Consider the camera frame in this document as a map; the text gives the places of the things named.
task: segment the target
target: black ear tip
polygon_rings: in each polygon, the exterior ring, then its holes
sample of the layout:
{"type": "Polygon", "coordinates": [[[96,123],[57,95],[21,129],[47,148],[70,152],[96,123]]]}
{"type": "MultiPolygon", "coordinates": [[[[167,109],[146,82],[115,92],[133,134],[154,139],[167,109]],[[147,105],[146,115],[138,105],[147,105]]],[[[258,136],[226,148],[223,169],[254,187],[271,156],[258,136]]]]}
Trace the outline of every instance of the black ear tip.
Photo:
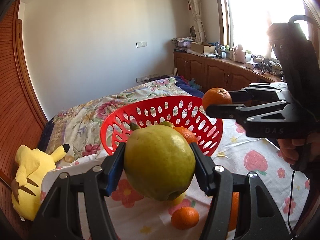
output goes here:
{"type": "Polygon", "coordinates": [[[68,143],[63,145],[64,152],[67,153],[70,149],[70,145],[68,143]]]}

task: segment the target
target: cardboard box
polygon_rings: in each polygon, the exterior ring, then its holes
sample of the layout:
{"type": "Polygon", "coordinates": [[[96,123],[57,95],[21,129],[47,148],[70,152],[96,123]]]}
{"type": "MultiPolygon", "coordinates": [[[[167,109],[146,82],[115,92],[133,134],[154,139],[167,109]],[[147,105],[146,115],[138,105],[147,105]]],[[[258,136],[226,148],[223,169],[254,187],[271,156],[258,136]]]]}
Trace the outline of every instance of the cardboard box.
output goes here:
{"type": "Polygon", "coordinates": [[[206,42],[192,42],[191,49],[201,54],[213,54],[216,49],[216,46],[206,42]]]}

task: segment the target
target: slatted wooden panel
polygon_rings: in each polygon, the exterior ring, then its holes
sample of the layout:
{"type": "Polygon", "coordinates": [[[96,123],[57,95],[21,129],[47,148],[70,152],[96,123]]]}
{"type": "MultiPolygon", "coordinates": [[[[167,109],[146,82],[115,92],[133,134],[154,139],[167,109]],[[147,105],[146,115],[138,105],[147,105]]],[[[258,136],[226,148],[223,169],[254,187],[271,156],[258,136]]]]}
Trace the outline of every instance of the slatted wooden panel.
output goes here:
{"type": "MultiPolygon", "coordinates": [[[[15,28],[20,0],[15,0],[0,22],[0,170],[10,181],[17,171],[15,154],[20,145],[35,148],[42,128],[37,122],[18,76],[15,28]]],[[[30,223],[21,222],[11,203],[11,191],[0,182],[0,208],[25,239],[30,223]]]]}

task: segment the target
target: green fruit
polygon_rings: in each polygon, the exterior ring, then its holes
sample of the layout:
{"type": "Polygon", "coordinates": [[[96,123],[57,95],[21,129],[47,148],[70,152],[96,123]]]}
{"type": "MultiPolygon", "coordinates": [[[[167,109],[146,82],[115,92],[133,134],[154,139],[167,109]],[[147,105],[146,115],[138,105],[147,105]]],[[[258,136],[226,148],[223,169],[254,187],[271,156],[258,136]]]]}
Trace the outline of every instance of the green fruit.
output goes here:
{"type": "Polygon", "coordinates": [[[159,123],[159,124],[165,125],[165,126],[169,126],[169,127],[171,127],[171,128],[174,127],[173,123],[172,123],[172,122],[169,122],[169,121],[163,121],[163,122],[161,122],[161,123],[159,123]]]}
{"type": "Polygon", "coordinates": [[[141,127],[138,124],[134,123],[134,122],[129,123],[129,126],[130,126],[130,129],[132,131],[135,131],[137,129],[141,129],[141,127]]]}
{"type": "Polygon", "coordinates": [[[124,152],[124,171],[140,194],[158,200],[174,200],[193,178],[196,160],[185,138],[165,125],[134,131],[124,152]]]}

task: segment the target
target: red basket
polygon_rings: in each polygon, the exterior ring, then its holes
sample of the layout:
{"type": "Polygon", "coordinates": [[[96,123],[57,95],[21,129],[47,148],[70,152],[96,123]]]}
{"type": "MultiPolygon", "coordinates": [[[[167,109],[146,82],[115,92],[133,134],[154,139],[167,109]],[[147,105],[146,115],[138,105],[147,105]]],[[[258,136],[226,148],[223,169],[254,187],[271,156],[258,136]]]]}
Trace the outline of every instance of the red basket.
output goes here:
{"type": "Polygon", "coordinates": [[[192,96],[169,96],[139,101],[117,109],[104,120],[100,130],[101,142],[107,153],[112,155],[119,143],[126,142],[132,133],[130,122],[143,128],[168,120],[175,126],[183,126],[192,131],[203,154],[211,156],[220,143],[223,124],[221,119],[212,124],[202,112],[204,110],[201,98],[192,96]]]}

